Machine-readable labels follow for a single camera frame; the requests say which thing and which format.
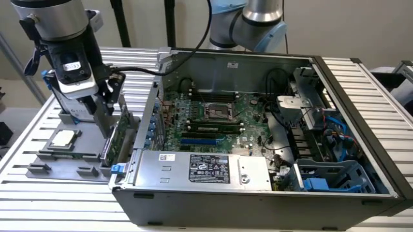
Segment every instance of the label sticker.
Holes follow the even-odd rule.
[[[197,130],[200,130],[200,131],[217,131],[217,128],[212,128],[212,127],[197,127]]]
[[[229,184],[227,156],[191,155],[188,180],[195,183]]]
[[[235,62],[228,62],[227,65],[225,65],[225,67],[227,67],[227,68],[231,68],[231,69],[236,69],[236,68],[237,68],[237,65],[239,65],[239,64],[235,63]]]
[[[80,65],[80,62],[73,62],[73,63],[66,63],[62,65],[62,69],[64,71],[73,71],[76,69],[80,69],[81,68],[81,65]]]
[[[158,161],[174,161],[174,154],[158,154]]]

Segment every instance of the aluminum extrusion table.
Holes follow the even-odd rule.
[[[157,50],[101,48],[101,55],[116,66],[156,70]],[[342,58],[323,60],[413,186],[411,116],[404,114],[362,64]],[[122,90],[134,116],[141,116],[152,78],[149,74],[126,73]],[[137,227],[129,223],[104,183],[25,177],[26,165],[34,161],[35,152],[60,123],[58,111],[50,97],[0,161],[0,231],[181,231],[181,228]],[[185,231],[223,229],[186,228]],[[372,217],[348,231],[413,232],[413,209],[394,217]]]

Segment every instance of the blue latch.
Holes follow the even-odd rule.
[[[46,80],[46,77],[45,77],[46,72],[47,72],[46,70],[41,71],[41,78],[42,78],[42,81],[45,83],[45,86],[46,86],[47,90],[52,90],[52,85],[50,85],[50,83],[49,83],[49,81]]]
[[[356,193],[360,191],[360,185],[354,185],[350,188],[328,188],[327,181],[323,178],[307,178],[303,180],[303,188],[308,192],[348,192]]]
[[[122,165],[112,165],[112,168],[110,168],[110,174],[122,174],[122,169],[124,169],[124,166]]]

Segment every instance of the robotic arm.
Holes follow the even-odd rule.
[[[112,115],[124,74],[113,73],[101,61],[93,35],[102,25],[100,12],[84,10],[81,0],[10,2],[19,15],[19,25],[34,42],[25,74],[35,73],[43,55],[53,69],[43,73],[43,78],[64,112],[80,121],[102,120]],[[81,110],[89,116],[76,113]]]
[[[209,49],[272,52],[285,34],[280,0],[213,0]]]

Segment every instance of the motherboard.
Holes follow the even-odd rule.
[[[264,101],[256,94],[166,92],[164,151],[260,156],[269,137]]]

